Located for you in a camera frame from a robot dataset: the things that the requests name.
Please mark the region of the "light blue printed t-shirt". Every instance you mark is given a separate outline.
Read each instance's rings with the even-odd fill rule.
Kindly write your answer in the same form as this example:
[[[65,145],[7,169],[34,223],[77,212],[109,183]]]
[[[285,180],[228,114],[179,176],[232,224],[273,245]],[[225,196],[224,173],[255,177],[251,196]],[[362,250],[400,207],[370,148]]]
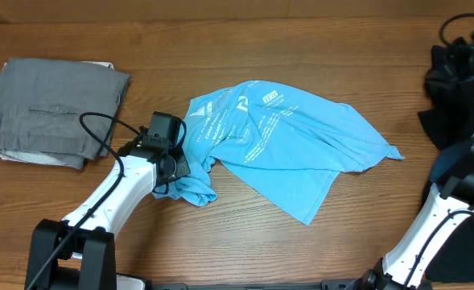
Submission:
[[[205,206],[217,199],[209,173],[221,162],[294,219],[309,225],[342,172],[402,160],[353,107],[269,81],[246,81],[190,101],[183,151],[190,174],[156,198]]]

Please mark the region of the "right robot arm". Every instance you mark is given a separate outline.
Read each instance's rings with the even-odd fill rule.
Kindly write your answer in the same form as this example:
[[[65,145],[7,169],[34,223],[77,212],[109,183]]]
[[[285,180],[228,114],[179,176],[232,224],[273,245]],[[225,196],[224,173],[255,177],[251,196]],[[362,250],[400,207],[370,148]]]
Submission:
[[[439,37],[424,80],[433,107],[418,112],[441,151],[426,200],[398,245],[349,289],[417,289],[444,243],[474,214],[474,31],[470,40],[449,42],[443,31]]]

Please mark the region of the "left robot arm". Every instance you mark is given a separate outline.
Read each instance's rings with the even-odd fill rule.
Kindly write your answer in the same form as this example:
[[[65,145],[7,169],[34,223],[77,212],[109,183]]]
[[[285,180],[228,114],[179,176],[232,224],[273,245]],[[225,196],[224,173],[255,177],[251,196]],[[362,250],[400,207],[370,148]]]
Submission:
[[[33,230],[26,289],[150,289],[149,280],[117,272],[115,239],[140,201],[189,174],[183,153],[187,126],[155,112],[148,127],[113,153],[109,175],[61,221]]]

